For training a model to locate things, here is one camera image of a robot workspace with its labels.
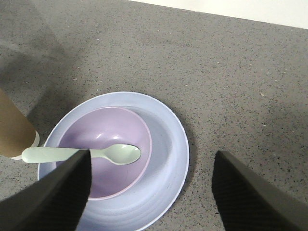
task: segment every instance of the countertop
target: countertop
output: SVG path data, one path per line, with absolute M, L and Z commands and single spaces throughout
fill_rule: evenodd
M 308 30 L 123 0 L 0 2 L 0 87 L 41 145 L 94 96 L 134 91 L 169 106 L 190 144 L 174 205 L 147 231 L 223 231 L 211 179 L 228 150 L 308 204 Z M 0 157 L 0 200 L 37 165 Z

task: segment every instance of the speckled granite surface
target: speckled granite surface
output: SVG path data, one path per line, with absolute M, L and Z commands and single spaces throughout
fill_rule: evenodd
M 13 0 L 0 3 L 0 31 L 0 86 L 42 144 L 107 92 L 145 93 L 178 115 L 188 178 L 147 230 L 224 230 L 211 192 L 219 149 L 308 203 L 308 30 L 119 0 Z M 36 170 L 0 157 L 0 199 Z

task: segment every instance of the plate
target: plate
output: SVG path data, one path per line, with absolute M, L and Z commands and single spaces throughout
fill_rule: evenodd
M 112 92 L 92 98 L 70 111 L 53 129 L 46 147 L 56 147 L 78 118 L 100 107 L 123 107 L 137 113 L 150 129 L 153 151 L 143 177 L 123 194 L 88 201 L 77 231 L 141 231 L 157 221 L 174 203 L 186 179 L 189 146 L 182 124 L 162 102 L 136 92 Z M 38 179 L 55 163 L 38 166 Z

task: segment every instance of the brown paper cup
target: brown paper cup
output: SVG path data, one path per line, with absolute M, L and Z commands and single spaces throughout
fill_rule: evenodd
M 39 134 L 0 89 L 0 154 L 20 159 L 22 151 L 37 146 Z

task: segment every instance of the bowl rim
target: bowl rim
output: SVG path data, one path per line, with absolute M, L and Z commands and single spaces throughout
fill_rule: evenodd
M 102 110 L 102 109 L 108 109 L 108 108 L 113 108 L 113 109 L 119 109 L 119 110 L 122 110 L 122 111 L 126 111 L 126 112 L 129 112 L 131 114 L 133 114 L 135 117 L 137 117 L 137 119 L 139 121 L 141 121 L 141 123 L 143 124 L 143 126 L 145 127 L 146 131 L 147 131 L 147 134 L 148 134 L 148 139 L 149 139 L 149 152 L 148 152 L 148 158 L 147 158 L 147 161 L 142 169 L 142 171 L 140 172 L 140 174 L 138 175 L 138 177 L 131 183 L 129 184 L 127 187 L 125 187 L 124 189 L 122 189 L 121 191 L 118 191 L 114 194 L 111 194 L 111 195 L 108 195 L 108 196 L 102 196 L 102 197 L 88 197 L 88 200 L 90 201 L 99 201 L 99 200 L 106 200 L 106 199 L 110 199 L 110 198 L 113 198 L 113 197 L 116 197 L 122 193 L 124 193 L 125 191 L 127 191 L 129 188 L 131 188 L 133 185 L 135 185 L 143 176 L 143 174 L 145 173 L 148 165 L 149 165 L 149 162 L 150 162 L 150 159 L 151 159 L 151 155 L 152 155 L 152 147 L 153 147 L 153 142 L 152 142 L 152 136 L 151 136 L 151 132 L 150 132 L 150 129 L 149 127 L 147 126 L 147 124 L 145 123 L 145 121 L 140 117 L 140 115 L 138 115 L 137 113 L 127 109 L 127 108 L 123 108 L 123 107 L 115 107 L 115 106 L 108 106 L 108 107 L 100 107 L 100 108 L 96 108 L 94 110 L 91 110 L 89 112 L 86 112 L 85 114 L 83 114 L 82 116 L 80 116 L 78 119 L 76 119 L 62 134 L 62 136 L 60 137 L 59 141 L 57 142 L 57 147 L 59 146 L 63 136 L 66 134 L 66 132 L 71 128 L 72 125 L 74 125 L 79 119 L 81 119 L 82 117 L 92 113 L 92 112 L 95 112 L 95 111 L 98 111 L 98 110 Z M 54 129 L 52 130 L 52 132 L 56 129 L 56 127 L 63 121 L 63 119 L 66 117 L 66 115 L 59 121 L 59 123 L 54 127 Z

